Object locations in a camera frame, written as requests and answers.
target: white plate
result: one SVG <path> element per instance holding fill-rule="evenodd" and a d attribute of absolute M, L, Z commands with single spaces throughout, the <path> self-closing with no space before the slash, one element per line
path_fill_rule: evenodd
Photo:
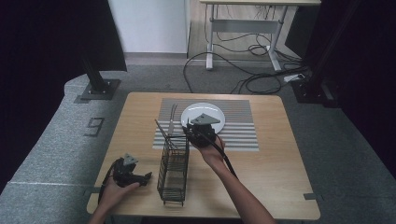
<path fill-rule="evenodd" d="M 212 124 L 212 128 L 215 129 L 215 133 L 221 131 L 225 124 L 224 114 L 217 106 L 207 103 L 198 103 L 187 106 L 181 114 L 181 125 L 187 127 L 187 120 L 196 119 L 203 113 L 212 118 L 219 119 L 220 123 Z"/>

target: human hand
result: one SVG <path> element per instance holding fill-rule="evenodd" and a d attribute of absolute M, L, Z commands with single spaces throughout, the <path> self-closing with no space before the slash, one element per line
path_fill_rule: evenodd
<path fill-rule="evenodd" d="M 111 171 L 110 178 L 106 182 L 105 190 L 102 194 L 102 198 L 92 214 L 89 224 L 102 224 L 105 222 L 107 214 L 110 210 L 116 206 L 128 193 L 139 188 L 139 183 L 133 183 L 131 185 L 122 188 L 117 185 L 113 179 L 113 171 Z"/>
<path fill-rule="evenodd" d="M 110 178 L 106 182 L 105 190 L 98 205 L 104 207 L 107 211 L 117 205 L 128 193 L 140 186 L 140 184 L 136 182 L 122 188 L 114 181 L 112 173 L 113 172 L 111 172 Z"/>
<path fill-rule="evenodd" d="M 218 145 L 221 149 L 224 149 L 225 143 L 221 140 L 220 137 L 216 137 L 215 144 Z M 204 161 L 212 168 L 216 165 L 224 164 L 223 158 L 221 157 L 220 153 L 212 146 L 209 145 L 207 147 L 196 147 L 202 154 Z"/>

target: wire basket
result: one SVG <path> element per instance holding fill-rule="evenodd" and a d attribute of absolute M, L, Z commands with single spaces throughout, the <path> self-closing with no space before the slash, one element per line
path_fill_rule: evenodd
<path fill-rule="evenodd" d="M 163 204 L 174 202 L 183 206 L 190 155 L 189 141 L 186 135 L 167 135 L 157 120 L 156 122 L 164 138 L 157 190 Z"/>

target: metal frame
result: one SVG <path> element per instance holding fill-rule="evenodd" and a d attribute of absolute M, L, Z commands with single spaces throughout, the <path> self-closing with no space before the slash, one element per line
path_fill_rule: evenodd
<path fill-rule="evenodd" d="M 189 167 L 189 140 L 186 135 L 167 135 L 158 122 L 157 126 L 164 137 L 157 190 L 160 193 L 163 204 L 173 202 L 181 203 L 183 206 L 186 199 L 187 171 Z"/>
<path fill-rule="evenodd" d="M 283 6 L 282 13 L 278 21 L 249 21 L 249 20 L 218 20 L 215 19 L 215 5 L 211 5 L 210 13 L 210 33 L 209 43 L 207 44 L 206 69 L 213 69 L 213 33 L 257 33 L 257 34 L 274 34 L 270 46 L 266 46 L 271 63 L 276 71 L 280 71 L 279 61 L 276 56 L 276 43 L 282 30 L 288 6 Z"/>

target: wrist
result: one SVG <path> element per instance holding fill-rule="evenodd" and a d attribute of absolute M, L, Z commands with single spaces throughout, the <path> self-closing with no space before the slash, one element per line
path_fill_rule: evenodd
<path fill-rule="evenodd" d="M 212 164 L 210 164 L 210 167 L 212 168 L 212 170 L 218 175 L 221 172 L 224 171 L 228 171 L 227 167 L 225 167 L 225 164 L 223 161 L 217 161 L 217 162 L 213 162 Z"/>
<path fill-rule="evenodd" d="M 109 213 L 108 208 L 104 207 L 103 205 L 98 205 L 98 207 L 93 212 L 92 217 L 88 223 L 89 224 L 104 223 L 108 213 Z"/>
<path fill-rule="evenodd" d="M 96 208 L 96 211 L 97 211 L 99 214 L 104 214 L 104 215 L 107 216 L 107 215 L 110 213 L 111 209 L 112 209 L 112 207 L 109 206 L 108 203 L 102 203 L 102 202 L 100 202 L 100 203 L 98 204 L 97 208 Z"/>

